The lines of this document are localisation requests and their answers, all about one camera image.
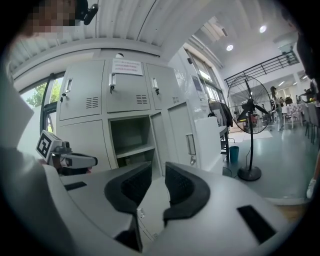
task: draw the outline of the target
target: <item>standing fan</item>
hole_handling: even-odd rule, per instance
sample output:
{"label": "standing fan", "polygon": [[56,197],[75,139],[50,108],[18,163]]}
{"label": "standing fan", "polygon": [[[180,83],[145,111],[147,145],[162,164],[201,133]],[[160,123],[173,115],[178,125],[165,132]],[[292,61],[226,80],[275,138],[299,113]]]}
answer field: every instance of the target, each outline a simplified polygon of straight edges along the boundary
{"label": "standing fan", "polygon": [[229,87],[228,106],[236,125],[251,135],[250,164],[248,167],[246,157],[245,167],[239,169],[238,176],[245,181],[256,181],[261,177],[261,170],[257,166],[252,166],[254,134],[261,133],[269,124],[268,111],[272,110],[270,96],[257,79],[241,75],[235,78]]}

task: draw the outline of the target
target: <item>ceiling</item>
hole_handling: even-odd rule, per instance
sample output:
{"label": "ceiling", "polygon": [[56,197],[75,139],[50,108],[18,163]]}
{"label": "ceiling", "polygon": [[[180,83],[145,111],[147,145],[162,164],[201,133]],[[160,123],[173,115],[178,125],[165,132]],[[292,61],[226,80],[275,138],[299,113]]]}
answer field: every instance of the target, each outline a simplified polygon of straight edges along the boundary
{"label": "ceiling", "polygon": [[[267,27],[264,33],[259,32],[262,25]],[[194,35],[222,63],[264,41],[272,41],[278,48],[297,39],[294,30],[282,18],[281,8],[273,0],[235,0]],[[232,51],[226,51],[228,45],[233,45]]]}
{"label": "ceiling", "polygon": [[20,40],[10,55],[14,78],[41,62],[79,50],[131,49],[170,60],[213,14],[234,0],[88,0],[91,24]]}

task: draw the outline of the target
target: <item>metal frame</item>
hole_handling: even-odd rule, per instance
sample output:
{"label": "metal frame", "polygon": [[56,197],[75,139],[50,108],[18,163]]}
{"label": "metal frame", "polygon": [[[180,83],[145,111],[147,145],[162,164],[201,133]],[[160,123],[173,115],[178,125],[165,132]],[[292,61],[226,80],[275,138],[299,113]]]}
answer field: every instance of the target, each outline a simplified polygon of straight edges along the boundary
{"label": "metal frame", "polygon": [[233,81],[239,76],[244,75],[244,76],[250,76],[253,78],[258,78],[260,76],[267,75],[273,71],[284,69],[285,67],[292,66],[298,63],[299,63],[299,60],[296,54],[293,51],[290,51],[288,53],[283,53],[279,56],[268,59],[252,67],[249,67],[239,73],[236,73],[224,79],[224,81],[226,82],[228,87],[230,87]]}

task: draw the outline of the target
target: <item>floor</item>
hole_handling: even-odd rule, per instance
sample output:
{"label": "floor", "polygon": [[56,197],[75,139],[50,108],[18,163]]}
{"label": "floor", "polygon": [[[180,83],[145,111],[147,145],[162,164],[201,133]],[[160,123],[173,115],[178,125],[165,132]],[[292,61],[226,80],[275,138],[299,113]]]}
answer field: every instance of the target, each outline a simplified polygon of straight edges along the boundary
{"label": "floor", "polygon": [[299,221],[307,210],[308,204],[278,206],[277,208],[283,213],[291,223]]}
{"label": "floor", "polygon": [[276,126],[268,126],[272,137],[254,139],[253,165],[262,170],[257,181],[247,182],[237,177],[240,167],[246,166],[246,155],[250,149],[250,140],[240,143],[230,142],[229,146],[239,147],[238,162],[223,162],[223,174],[248,185],[262,197],[275,205],[299,205],[306,202],[306,190],[314,174],[318,146],[312,145],[305,137],[305,127],[296,123],[291,129],[287,124],[284,131]]}

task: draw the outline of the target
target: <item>cabinet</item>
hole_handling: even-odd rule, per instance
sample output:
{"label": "cabinet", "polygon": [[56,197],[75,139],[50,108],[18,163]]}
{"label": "cabinet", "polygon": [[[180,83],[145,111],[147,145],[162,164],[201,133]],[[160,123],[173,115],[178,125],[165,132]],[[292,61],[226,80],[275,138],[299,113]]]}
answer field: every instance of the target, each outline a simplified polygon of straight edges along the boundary
{"label": "cabinet", "polygon": [[197,161],[191,163],[191,159],[196,159],[196,155],[189,154],[189,145],[187,136],[190,135],[190,138],[193,138],[193,141],[190,141],[191,146],[195,145],[195,138],[192,127],[193,120],[189,117],[187,103],[184,102],[177,106],[173,106],[168,109],[169,119],[171,127],[173,130],[173,140],[175,143],[175,148],[177,149],[177,157],[179,164],[188,165],[192,167],[197,167]]}
{"label": "cabinet", "polygon": [[[163,220],[164,212],[170,208],[169,192],[165,184],[165,178],[154,180],[146,192],[142,202],[137,208],[137,216],[139,220],[140,230],[149,237],[150,240],[155,240],[165,228]],[[147,246],[149,240],[142,240]]]}
{"label": "cabinet", "polygon": [[147,64],[154,107],[162,110],[182,101],[175,71],[169,67]]}
{"label": "cabinet", "polygon": [[118,167],[152,161],[152,179],[161,176],[149,116],[110,120],[114,154]]}
{"label": "cabinet", "polygon": [[101,114],[104,60],[79,62],[68,67],[60,96],[60,121]]}
{"label": "cabinet", "polygon": [[82,122],[61,126],[58,136],[64,141],[70,142],[74,153],[96,157],[98,164],[92,167],[92,171],[110,170],[110,163],[104,140],[102,120]]}
{"label": "cabinet", "polygon": [[125,112],[125,111],[141,111],[150,110],[150,101],[147,89],[147,82],[145,74],[113,74],[111,60],[108,65],[107,72],[103,75],[106,76],[104,81],[109,82],[112,78],[115,84],[114,89],[111,91],[109,84],[106,91],[106,110],[108,113]]}

